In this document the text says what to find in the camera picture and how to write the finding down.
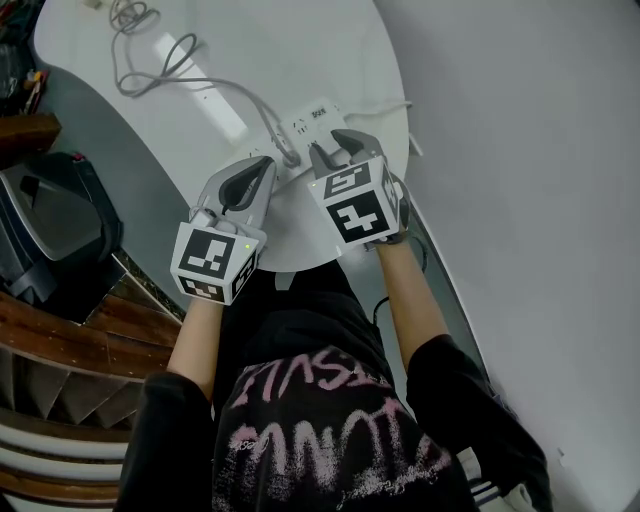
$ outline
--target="black cable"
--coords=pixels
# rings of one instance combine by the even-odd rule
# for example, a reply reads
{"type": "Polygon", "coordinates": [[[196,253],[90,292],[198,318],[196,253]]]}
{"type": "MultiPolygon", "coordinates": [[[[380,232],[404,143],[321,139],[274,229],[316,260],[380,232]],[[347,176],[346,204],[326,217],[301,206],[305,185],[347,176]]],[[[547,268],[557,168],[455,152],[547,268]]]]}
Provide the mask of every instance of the black cable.
{"type": "MultiPolygon", "coordinates": [[[[420,244],[420,249],[422,250],[422,265],[421,265],[421,269],[422,269],[422,273],[424,274],[427,270],[427,265],[429,263],[429,251],[427,250],[427,245],[422,241],[422,239],[417,236],[414,235],[413,233],[409,233],[408,234],[409,238],[416,240],[418,242],[418,244],[420,244]]],[[[385,302],[389,301],[389,297],[385,297],[384,299],[382,299],[380,302],[378,302],[376,304],[376,307],[373,308],[373,325],[375,325],[376,327],[378,326],[378,310],[380,309],[380,306],[382,306],[385,302]]]]}

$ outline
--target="power strip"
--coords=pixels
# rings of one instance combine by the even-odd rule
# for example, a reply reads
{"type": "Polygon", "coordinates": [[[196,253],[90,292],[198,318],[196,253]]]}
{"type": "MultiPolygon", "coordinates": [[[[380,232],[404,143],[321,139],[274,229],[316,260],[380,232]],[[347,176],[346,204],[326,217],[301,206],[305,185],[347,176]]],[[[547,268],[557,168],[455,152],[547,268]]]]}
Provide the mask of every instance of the power strip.
{"type": "Polygon", "coordinates": [[[291,149],[282,135],[285,134],[295,151],[300,155],[301,163],[299,166],[292,169],[285,166],[282,153],[278,151],[269,134],[263,133],[257,139],[243,144],[224,167],[244,158],[270,156],[275,160],[277,168],[276,182],[273,186],[275,193],[312,167],[309,158],[311,144],[319,144],[330,155],[340,149],[331,135],[332,130],[339,128],[347,128],[339,107],[326,98],[319,98],[296,111],[278,125],[277,135],[280,142],[287,150],[291,149]]]}

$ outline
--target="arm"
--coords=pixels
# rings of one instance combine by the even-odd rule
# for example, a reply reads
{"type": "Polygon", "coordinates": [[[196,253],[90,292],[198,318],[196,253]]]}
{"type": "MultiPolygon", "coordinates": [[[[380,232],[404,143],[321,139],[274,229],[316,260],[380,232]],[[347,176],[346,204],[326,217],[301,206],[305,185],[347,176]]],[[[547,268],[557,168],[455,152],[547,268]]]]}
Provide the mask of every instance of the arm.
{"type": "Polygon", "coordinates": [[[116,511],[211,509],[211,395],[223,306],[189,306],[167,372],[145,381],[120,478],[116,511]]]}
{"type": "Polygon", "coordinates": [[[408,370],[416,350],[436,336],[448,334],[447,325],[409,243],[379,245],[377,250],[402,362],[408,370]]]}
{"type": "Polygon", "coordinates": [[[380,245],[378,255],[420,427],[452,454],[472,447],[486,480],[504,492],[525,483],[536,510],[552,510],[543,451],[448,336],[409,244],[380,245]]]}
{"type": "Polygon", "coordinates": [[[215,302],[191,301],[167,365],[167,371],[194,382],[208,401],[213,395],[223,308],[215,302]]]}

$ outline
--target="sleeve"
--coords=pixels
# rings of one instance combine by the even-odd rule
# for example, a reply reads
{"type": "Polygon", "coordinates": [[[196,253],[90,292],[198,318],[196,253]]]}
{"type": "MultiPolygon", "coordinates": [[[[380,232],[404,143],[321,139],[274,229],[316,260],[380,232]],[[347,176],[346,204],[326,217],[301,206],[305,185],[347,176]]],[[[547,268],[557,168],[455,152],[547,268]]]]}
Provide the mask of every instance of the sleeve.
{"type": "Polygon", "coordinates": [[[211,406],[189,379],[147,378],[115,511],[211,510],[211,406]]]}
{"type": "Polygon", "coordinates": [[[409,362],[407,402],[425,433],[454,454],[473,448],[483,478],[503,493],[524,483],[536,510],[552,511],[542,449],[495,398],[450,336],[425,343],[409,362]]]}

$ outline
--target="cable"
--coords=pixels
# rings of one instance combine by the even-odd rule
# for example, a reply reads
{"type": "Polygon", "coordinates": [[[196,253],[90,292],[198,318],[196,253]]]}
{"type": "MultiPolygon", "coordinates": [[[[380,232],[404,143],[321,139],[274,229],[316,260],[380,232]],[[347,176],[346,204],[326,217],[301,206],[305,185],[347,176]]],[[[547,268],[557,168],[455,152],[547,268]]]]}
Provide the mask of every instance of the cable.
{"type": "Polygon", "coordinates": [[[198,36],[193,33],[185,34],[175,42],[164,61],[162,70],[158,75],[132,70],[129,73],[124,74],[122,77],[118,77],[118,62],[116,56],[116,41],[118,39],[118,36],[120,34],[135,34],[140,25],[153,16],[160,16],[160,11],[158,11],[157,9],[149,8],[147,4],[142,1],[132,2],[131,0],[113,0],[113,3],[111,4],[111,9],[109,11],[109,23],[111,27],[116,31],[113,39],[111,40],[111,59],[113,62],[113,75],[115,85],[120,94],[129,98],[138,98],[146,94],[150,90],[162,85],[163,83],[206,82],[212,85],[224,85],[231,89],[235,89],[236,91],[246,96],[256,107],[258,114],[260,114],[260,118],[267,128],[267,131],[269,132],[269,135],[271,136],[274,144],[278,148],[278,151],[282,153],[285,165],[287,167],[297,167],[298,165],[300,165],[300,155],[295,150],[287,151],[287,149],[282,145],[282,142],[276,134],[276,130],[273,128],[271,120],[269,119],[270,115],[276,121],[276,123],[279,124],[281,123],[280,117],[257,94],[250,91],[243,85],[240,85],[239,83],[222,78],[180,78],[171,76],[185,62],[187,62],[198,49],[198,36]],[[185,52],[184,56],[181,59],[179,59],[175,64],[170,65],[173,53],[186,39],[191,40],[189,49],[185,52]],[[132,77],[147,78],[150,80],[150,82],[139,88],[127,89],[123,84],[127,79],[132,77]]]}
{"type": "MultiPolygon", "coordinates": [[[[427,250],[427,245],[422,241],[422,239],[414,235],[413,233],[409,233],[409,238],[416,240],[420,244],[420,249],[422,250],[422,273],[424,274],[427,270],[427,265],[429,263],[429,251],[427,250]]],[[[380,306],[382,306],[385,302],[389,301],[389,297],[385,297],[381,301],[376,304],[376,307],[373,308],[373,325],[378,326],[378,310],[380,306]]]]}
{"type": "Polygon", "coordinates": [[[388,114],[390,112],[393,112],[394,110],[398,110],[399,108],[411,108],[413,106],[413,103],[411,101],[399,101],[397,103],[392,103],[391,105],[386,105],[384,107],[381,107],[379,109],[376,110],[366,110],[366,111],[360,111],[360,112],[347,112],[344,117],[345,119],[347,117],[354,117],[354,116],[381,116],[383,114],[388,114]]]}

